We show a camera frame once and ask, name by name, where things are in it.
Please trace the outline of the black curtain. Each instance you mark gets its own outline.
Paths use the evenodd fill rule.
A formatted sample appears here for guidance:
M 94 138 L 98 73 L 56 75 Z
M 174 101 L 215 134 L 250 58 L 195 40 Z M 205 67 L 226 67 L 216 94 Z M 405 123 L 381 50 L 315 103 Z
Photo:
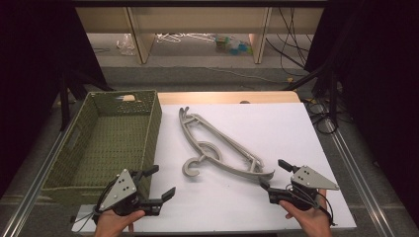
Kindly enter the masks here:
M 108 85 L 72 0 L 0 0 L 0 198 L 28 156 L 59 89 Z
M 339 57 L 350 115 L 419 226 L 419 0 L 327 0 L 307 71 L 320 66 L 354 13 Z

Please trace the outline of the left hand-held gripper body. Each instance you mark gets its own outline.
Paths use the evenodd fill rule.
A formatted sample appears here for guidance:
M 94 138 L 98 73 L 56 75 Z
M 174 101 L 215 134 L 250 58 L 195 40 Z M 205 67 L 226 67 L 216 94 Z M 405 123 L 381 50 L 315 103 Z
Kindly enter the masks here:
M 148 177 L 143 177 L 142 171 L 123 169 L 105 188 L 93 209 L 95 216 L 100 216 L 107 210 L 113 210 L 119 216 L 143 210 L 146 216 L 158 216 L 164 201 L 161 198 L 148 199 L 139 193 L 139 183 Z

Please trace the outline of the aluminium rail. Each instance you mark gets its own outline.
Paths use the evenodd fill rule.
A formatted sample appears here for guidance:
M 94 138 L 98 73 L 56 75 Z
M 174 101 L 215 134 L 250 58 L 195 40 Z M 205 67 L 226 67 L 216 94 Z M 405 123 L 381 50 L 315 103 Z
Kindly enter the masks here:
M 41 194 L 62 132 L 46 123 L 27 158 L 0 198 L 0 237 L 78 237 L 71 231 L 77 206 L 65 206 Z
M 376 227 L 380 237 L 395 237 L 395 232 L 392 230 L 388 218 L 384 211 L 379 206 L 366 178 L 362 174 L 352 152 L 350 151 L 342 133 L 339 131 L 338 126 L 335 125 L 331 119 L 325 122 L 328 132 L 331 134 L 332 139 L 337 147 L 339 154 L 343 160 L 346 169 L 364 203 L 369 216 Z

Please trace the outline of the light wooden shelf unit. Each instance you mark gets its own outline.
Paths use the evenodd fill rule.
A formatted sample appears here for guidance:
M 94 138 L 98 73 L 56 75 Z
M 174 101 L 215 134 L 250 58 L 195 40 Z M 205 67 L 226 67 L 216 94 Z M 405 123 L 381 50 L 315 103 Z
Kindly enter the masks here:
M 294 28 L 313 35 L 321 8 L 297 7 L 78 7 L 76 13 L 87 33 L 130 34 L 140 64 L 147 62 L 154 36 L 160 33 L 246 34 L 254 62 L 263 58 L 266 36 Z

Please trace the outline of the clear plastic bag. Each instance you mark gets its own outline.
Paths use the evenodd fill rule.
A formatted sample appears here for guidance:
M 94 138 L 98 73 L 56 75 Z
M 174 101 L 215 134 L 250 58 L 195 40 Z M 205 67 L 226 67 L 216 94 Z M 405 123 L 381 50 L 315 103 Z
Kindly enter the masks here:
M 123 37 L 117 41 L 117 49 L 122 55 L 135 55 L 135 46 L 131 34 L 124 34 Z

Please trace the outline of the colourful plastic toys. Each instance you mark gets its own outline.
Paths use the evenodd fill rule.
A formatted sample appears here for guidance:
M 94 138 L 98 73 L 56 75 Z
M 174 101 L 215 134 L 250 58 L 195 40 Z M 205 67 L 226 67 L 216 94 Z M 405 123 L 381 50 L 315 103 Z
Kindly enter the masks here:
M 234 37 L 216 36 L 214 42 L 215 49 L 218 52 L 225 52 L 231 55 L 239 55 L 242 53 L 247 53 L 249 55 L 253 54 L 253 50 L 249 43 Z

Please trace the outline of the person's right hand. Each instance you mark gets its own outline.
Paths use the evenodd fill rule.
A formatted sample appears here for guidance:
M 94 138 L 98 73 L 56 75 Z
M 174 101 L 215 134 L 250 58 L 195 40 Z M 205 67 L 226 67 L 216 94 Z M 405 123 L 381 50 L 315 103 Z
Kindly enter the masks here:
M 329 217 L 320 208 L 302 211 L 285 200 L 279 205 L 287 212 L 286 219 L 294 218 L 308 237 L 332 237 Z

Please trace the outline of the white table mat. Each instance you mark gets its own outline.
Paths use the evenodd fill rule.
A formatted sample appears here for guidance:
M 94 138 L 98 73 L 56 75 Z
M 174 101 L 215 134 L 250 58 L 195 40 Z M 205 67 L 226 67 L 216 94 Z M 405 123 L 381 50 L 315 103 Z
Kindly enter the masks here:
M 158 136 L 150 195 L 160 197 L 169 189 L 175 195 L 163 204 L 157 216 L 136 221 L 139 236 L 196 234 L 257 234 L 296 230 L 295 220 L 269 201 L 260 185 L 226 172 L 204 161 L 191 168 L 199 174 L 187 177 L 184 163 L 196 156 L 179 121 L 179 106 L 165 105 Z M 259 156 L 266 171 L 273 173 L 270 184 L 282 189 L 291 173 L 280 168 L 279 160 L 306 165 L 329 180 L 335 178 L 323 148 L 303 105 L 218 104 L 191 105 L 189 111 Z

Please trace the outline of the black metal stand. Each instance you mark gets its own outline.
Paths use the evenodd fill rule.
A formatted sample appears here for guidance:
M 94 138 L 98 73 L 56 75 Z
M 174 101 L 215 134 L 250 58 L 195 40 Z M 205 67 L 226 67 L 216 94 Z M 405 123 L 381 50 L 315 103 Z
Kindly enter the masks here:
M 315 79 L 316 83 L 312 89 L 312 95 L 317 98 L 320 95 L 329 94 L 329 108 L 326 117 L 332 124 L 331 133 L 335 132 L 338 128 L 337 122 L 337 74 L 335 73 L 334 66 L 330 62 L 325 62 L 317 69 L 303 76 L 294 83 L 291 83 L 285 88 L 285 91 L 293 91 L 300 86 Z
M 62 72 L 59 84 L 61 131 L 64 131 L 70 123 L 68 93 L 71 93 L 76 100 L 83 101 L 88 94 L 85 84 L 91 84 L 102 91 L 113 91 L 113 88 L 105 81 L 96 80 L 80 70 L 65 69 Z

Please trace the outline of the green woven basket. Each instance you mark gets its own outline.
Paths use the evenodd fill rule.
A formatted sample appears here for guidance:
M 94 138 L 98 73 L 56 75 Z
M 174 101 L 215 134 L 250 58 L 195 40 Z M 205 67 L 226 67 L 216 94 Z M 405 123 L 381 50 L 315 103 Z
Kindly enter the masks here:
M 134 102 L 124 102 L 134 95 Z M 64 205 L 94 204 L 123 169 L 153 166 L 162 110 L 155 91 L 91 92 L 70 124 L 42 185 Z

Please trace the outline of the person's left hand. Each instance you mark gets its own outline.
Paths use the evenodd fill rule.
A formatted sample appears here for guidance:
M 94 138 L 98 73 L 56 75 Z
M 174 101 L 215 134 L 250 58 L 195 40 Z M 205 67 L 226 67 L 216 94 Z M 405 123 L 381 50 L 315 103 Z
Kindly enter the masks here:
M 99 217 L 94 237 L 120 237 L 125 229 L 132 233 L 133 224 L 144 215 L 143 210 L 132 212 L 126 216 L 119 216 L 113 210 L 107 210 Z

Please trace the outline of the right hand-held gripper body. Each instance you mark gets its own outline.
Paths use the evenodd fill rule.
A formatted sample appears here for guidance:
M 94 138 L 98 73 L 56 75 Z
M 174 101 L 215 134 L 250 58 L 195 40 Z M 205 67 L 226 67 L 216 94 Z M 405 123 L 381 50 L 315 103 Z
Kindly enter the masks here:
M 319 207 L 316 197 L 318 190 L 339 191 L 340 187 L 308 166 L 293 166 L 291 183 L 284 189 L 267 190 L 270 203 L 278 204 L 281 200 L 292 203 L 299 210 Z

